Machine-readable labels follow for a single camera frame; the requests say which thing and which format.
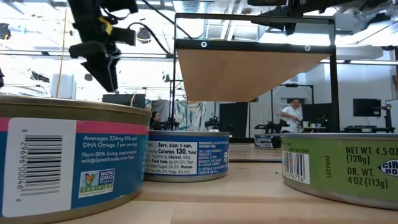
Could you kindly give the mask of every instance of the non-gmo project verified logo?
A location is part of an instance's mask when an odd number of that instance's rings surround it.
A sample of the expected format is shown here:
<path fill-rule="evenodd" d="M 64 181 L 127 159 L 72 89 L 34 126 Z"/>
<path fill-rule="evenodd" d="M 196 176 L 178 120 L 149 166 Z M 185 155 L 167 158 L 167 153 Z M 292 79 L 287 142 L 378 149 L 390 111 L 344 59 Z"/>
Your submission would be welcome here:
<path fill-rule="evenodd" d="M 82 172 L 79 198 L 106 194 L 113 191 L 114 169 Z"/>

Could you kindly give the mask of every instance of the black robotic arm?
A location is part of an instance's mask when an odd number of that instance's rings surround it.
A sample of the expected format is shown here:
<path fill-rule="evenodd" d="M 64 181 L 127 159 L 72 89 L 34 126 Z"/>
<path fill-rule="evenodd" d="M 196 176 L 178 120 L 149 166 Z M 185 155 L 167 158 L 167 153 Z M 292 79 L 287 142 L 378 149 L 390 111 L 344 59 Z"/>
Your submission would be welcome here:
<path fill-rule="evenodd" d="M 116 64 L 121 51 L 116 42 L 135 45 L 136 32 L 130 29 L 113 27 L 118 23 L 110 12 L 128 9 L 131 14 L 138 11 L 135 0 L 68 0 L 78 30 L 81 44 L 69 48 L 71 58 L 84 57 L 82 65 L 90 72 L 106 91 L 118 89 Z M 108 16 L 101 13 L 101 8 Z"/>
<path fill-rule="evenodd" d="M 319 11 L 324 13 L 326 8 L 339 6 L 342 4 L 358 2 L 358 0 L 248 0 L 248 4 L 252 6 L 276 6 L 275 9 L 260 14 L 259 16 L 288 16 L 288 17 L 302 17 L 304 13 Z M 365 7 L 376 7 L 387 0 L 362 0 L 360 10 Z M 296 24 L 278 24 L 278 23 L 263 23 L 259 24 L 269 26 L 281 31 L 286 31 L 287 35 L 293 34 Z"/>

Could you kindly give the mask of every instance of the metal can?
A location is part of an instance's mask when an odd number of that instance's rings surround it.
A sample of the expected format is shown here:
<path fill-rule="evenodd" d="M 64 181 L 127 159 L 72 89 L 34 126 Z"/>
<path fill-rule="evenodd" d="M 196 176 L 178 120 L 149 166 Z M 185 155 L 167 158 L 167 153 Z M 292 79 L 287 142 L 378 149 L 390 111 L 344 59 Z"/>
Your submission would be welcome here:
<path fill-rule="evenodd" d="M 254 147 L 256 149 L 279 149 L 279 134 L 255 134 Z"/>
<path fill-rule="evenodd" d="M 214 180 L 228 171 L 229 133 L 150 131 L 145 179 L 159 182 Z"/>
<path fill-rule="evenodd" d="M 398 134 L 281 134 L 284 182 L 340 202 L 398 210 Z"/>
<path fill-rule="evenodd" d="M 150 112 L 0 96 L 0 223 L 54 223 L 141 192 Z"/>

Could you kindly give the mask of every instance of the table surface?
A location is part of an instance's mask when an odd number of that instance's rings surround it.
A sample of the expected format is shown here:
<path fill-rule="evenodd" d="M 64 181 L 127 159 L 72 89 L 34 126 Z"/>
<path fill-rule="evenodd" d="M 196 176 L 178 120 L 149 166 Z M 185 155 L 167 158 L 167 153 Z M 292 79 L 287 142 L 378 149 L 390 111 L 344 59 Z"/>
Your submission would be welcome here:
<path fill-rule="evenodd" d="M 135 200 L 59 224 L 397 223 L 398 212 L 349 205 L 296 191 L 278 163 L 230 163 L 226 177 L 207 182 L 145 182 Z"/>
<path fill-rule="evenodd" d="M 304 127 L 303 129 L 326 129 L 326 127 Z"/>
<path fill-rule="evenodd" d="M 230 160 L 281 160 L 280 149 L 256 149 L 254 144 L 230 144 Z"/>

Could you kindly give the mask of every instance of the computer monitor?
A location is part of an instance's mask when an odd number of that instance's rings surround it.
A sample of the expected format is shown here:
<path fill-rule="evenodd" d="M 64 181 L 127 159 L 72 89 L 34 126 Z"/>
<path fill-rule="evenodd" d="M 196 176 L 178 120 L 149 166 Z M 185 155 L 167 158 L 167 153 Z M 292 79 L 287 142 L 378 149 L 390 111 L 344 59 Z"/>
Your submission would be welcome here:
<path fill-rule="evenodd" d="M 381 99 L 353 99 L 355 117 L 380 117 Z"/>
<path fill-rule="evenodd" d="M 326 132 L 331 131 L 331 103 L 317 103 L 302 105 L 303 121 L 321 123 L 326 127 Z"/>

